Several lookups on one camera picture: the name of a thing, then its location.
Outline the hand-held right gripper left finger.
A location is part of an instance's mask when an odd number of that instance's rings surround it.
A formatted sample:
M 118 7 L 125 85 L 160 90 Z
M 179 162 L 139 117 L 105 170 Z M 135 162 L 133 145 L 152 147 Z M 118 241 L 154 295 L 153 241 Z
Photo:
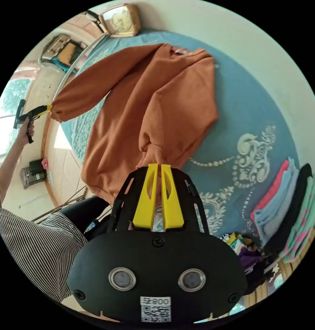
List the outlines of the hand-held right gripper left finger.
M 137 229 L 152 229 L 155 216 L 158 164 L 149 164 L 141 188 L 133 225 Z

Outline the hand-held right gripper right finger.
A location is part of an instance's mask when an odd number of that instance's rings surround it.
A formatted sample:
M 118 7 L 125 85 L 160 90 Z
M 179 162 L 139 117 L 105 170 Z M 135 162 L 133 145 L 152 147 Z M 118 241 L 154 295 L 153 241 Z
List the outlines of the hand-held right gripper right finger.
M 161 201 L 163 229 L 174 230 L 183 228 L 184 219 L 171 166 L 166 164 L 161 165 Z

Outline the person's left hand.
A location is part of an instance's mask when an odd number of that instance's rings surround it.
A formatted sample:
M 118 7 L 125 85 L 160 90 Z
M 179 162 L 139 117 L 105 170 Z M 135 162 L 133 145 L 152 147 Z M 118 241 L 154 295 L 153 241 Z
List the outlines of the person's left hand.
M 16 141 L 22 146 L 25 147 L 27 144 L 30 144 L 29 138 L 32 138 L 34 135 L 34 124 L 33 121 L 27 118 L 19 129 Z

